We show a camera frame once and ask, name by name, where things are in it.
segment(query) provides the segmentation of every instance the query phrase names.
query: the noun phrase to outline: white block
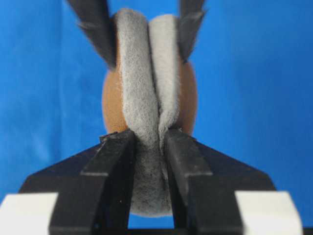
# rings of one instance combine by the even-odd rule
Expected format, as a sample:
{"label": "white block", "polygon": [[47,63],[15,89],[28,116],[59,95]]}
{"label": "white block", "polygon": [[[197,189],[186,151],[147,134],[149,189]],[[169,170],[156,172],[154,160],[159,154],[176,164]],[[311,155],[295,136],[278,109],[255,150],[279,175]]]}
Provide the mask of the white block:
{"label": "white block", "polygon": [[288,192],[236,191],[244,235],[302,235],[302,224]]}
{"label": "white block", "polygon": [[0,235],[49,235],[58,193],[8,194],[0,207]]}

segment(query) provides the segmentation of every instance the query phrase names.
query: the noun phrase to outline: gray felt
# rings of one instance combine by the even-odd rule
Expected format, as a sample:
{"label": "gray felt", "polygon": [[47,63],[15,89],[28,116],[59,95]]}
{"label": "gray felt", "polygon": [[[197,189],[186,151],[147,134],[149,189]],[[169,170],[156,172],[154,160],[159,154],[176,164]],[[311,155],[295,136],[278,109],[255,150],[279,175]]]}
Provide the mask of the gray felt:
{"label": "gray felt", "polygon": [[164,135],[179,116],[179,49],[177,19],[163,15],[149,22],[150,47],[159,103],[159,139],[162,153]]}
{"label": "gray felt", "polygon": [[158,100],[154,89],[148,24],[130,9],[116,16],[121,56],[123,114],[137,137],[131,212],[148,217],[171,214],[167,180],[161,163]]}

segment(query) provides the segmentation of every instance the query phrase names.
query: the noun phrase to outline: blue background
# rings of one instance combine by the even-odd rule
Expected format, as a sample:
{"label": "blue background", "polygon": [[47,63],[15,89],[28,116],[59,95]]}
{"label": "blue background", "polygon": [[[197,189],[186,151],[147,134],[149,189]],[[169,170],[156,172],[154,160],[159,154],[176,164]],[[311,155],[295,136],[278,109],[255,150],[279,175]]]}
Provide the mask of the blue background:
{"label": "blue background", "polygon": [[[111,0],[150,20],[175,0]],[[199,89],[194,137],[267,172],[313,226],[313,1],[210,0],[190,60]],[[25,177],[105,134],[107,71],[63,0],[2,1],[0,201]],[[172,218],[131,216],[130,227]]]}

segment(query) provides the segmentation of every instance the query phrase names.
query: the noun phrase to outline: blue backdrop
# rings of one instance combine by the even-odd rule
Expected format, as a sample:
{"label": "blue backdrop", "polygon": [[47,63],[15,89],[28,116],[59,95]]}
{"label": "blue backdrop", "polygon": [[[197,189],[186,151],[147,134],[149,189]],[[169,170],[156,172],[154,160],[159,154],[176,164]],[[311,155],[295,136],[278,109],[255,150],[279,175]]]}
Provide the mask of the blue backdrop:
{"label": "blue backdrop", "polygon": [[[154,16],[175,0],[111,0]],[[2,1],[0,201],[25,177],[105,134],[107,71],[63,0]],[[313,226],[313,1],[210,0],[191,62],[199,89],[194,137],[267,172]],[[172,218],[131,216],[130,227]]]}

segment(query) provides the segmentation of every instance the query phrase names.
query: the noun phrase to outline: black plastic part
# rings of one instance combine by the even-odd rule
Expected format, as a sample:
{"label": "black plastic part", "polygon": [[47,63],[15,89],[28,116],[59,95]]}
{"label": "black plastic part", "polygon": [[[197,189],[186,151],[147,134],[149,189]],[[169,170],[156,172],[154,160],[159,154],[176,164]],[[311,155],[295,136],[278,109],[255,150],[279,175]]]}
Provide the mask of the black plastic part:
{"label": "black plastic part", "polygon": [[166,133],[165,155],[174,224],[191,233],[241,235],[243,224],[234,192],[276,190],[265,173],[176,129]]}
{"label": "black plastic part", "polygon": [[179,130],[166,134],[165,155],[175,228],[185,228],[187,222],[188,178],[192,175],[212,175],[193,138]]}
{"label": "black plastic part", "polygon": [[134,178],[134,133],[127,130],[30,175],[20,193],[58,192],[50,235],[126,229]]}
{"label": "black plastic part", "polygon": [[190,56],[206,11],[202,10],[204,0],[180,0],[178,21],[179,50],[184,62]]}
{"label": "black plastic part", "polygon": [[313,235],[313,228],[304,228],[303,235]]}
{"label": "black plastic part", "polygon": [[[265,173],[172,129],[165,136],[164,152],[175,229],[127,229],[134,133],[113,133],[100,141],[30,175],[21,187],[20,193],[59,193],[50,235],[242,235],[234,192],[275,190]],[[313,235],[313,228],[303,231]]]}
{"label": "black plastic part", "polygon": [[110,69],[116,65],[113,20],[106,0],[67,0],[81,20],[80,27]]}

